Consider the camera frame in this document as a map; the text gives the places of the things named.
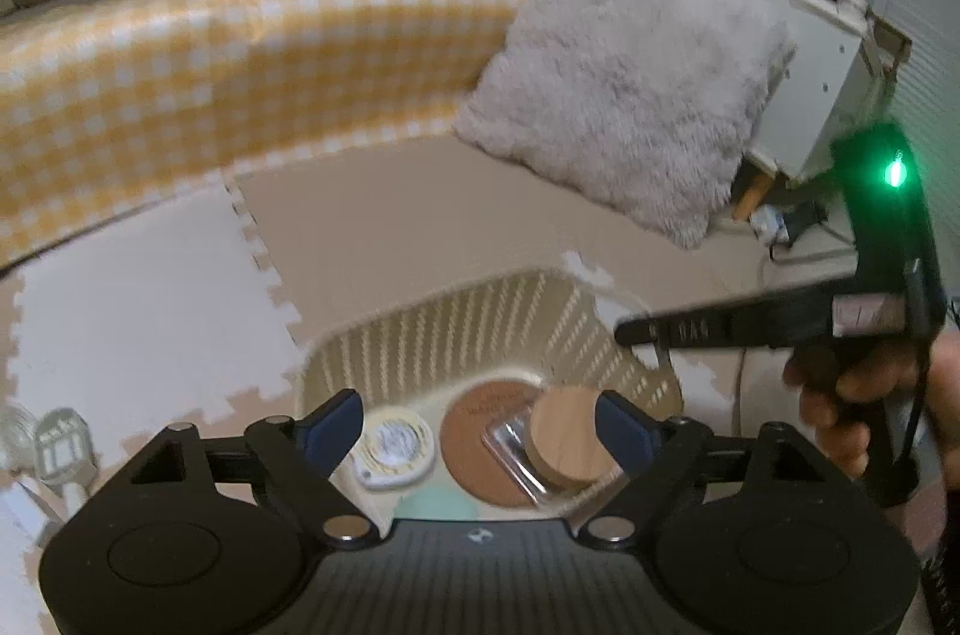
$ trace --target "yellow gingham blanket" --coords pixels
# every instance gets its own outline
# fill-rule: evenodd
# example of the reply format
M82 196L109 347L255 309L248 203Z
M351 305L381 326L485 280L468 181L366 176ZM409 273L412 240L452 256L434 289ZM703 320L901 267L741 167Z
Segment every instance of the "yellow gingham blanket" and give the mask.
M0 29L0 265L143 203L449 127L522 0L106 0Z

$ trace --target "green led light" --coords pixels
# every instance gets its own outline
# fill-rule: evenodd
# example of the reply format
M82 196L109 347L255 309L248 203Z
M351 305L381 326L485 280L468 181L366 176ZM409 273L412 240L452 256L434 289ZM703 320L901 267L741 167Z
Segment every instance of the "green led light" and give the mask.
M906 164L902 152L897 152L896 160L887 165L887 168L883 171L883 179L886 184L894 188L899 188L906 182Z

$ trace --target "white fluffy pillow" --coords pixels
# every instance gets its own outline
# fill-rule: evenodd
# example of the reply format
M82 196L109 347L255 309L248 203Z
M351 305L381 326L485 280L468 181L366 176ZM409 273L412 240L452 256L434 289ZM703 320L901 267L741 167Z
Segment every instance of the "white fluffy pillow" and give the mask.
M793 49L764 0L528 0L455 130L691 247Z

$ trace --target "wooden lid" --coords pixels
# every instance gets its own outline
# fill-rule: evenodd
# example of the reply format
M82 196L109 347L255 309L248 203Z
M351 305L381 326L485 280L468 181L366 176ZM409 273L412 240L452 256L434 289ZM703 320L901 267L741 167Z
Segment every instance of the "wooden lid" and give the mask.
M599 396L586 386L559 386L534 403L523 448L551 483L582 489L613 471L616 462L597 439L593 422Z
M531 507L531 501L483 442L500 416L529 405L539 389L523 381L490 381L450 405L440 425L440 453L453 480L469 494L499 507Z

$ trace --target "label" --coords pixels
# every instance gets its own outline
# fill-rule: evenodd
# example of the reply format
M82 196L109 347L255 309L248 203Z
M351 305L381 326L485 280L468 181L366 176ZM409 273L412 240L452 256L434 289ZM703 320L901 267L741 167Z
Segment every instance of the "label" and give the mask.
M421 442L416 429L400 419L385 421L376 427L371 456L384 467L402 467L420 456Z
M833 336L866 337L906 330L906 302L900 294L833 297Z
M704 342L710 336L710 325L704 316L683 318L677 322L675 330L680 344Z

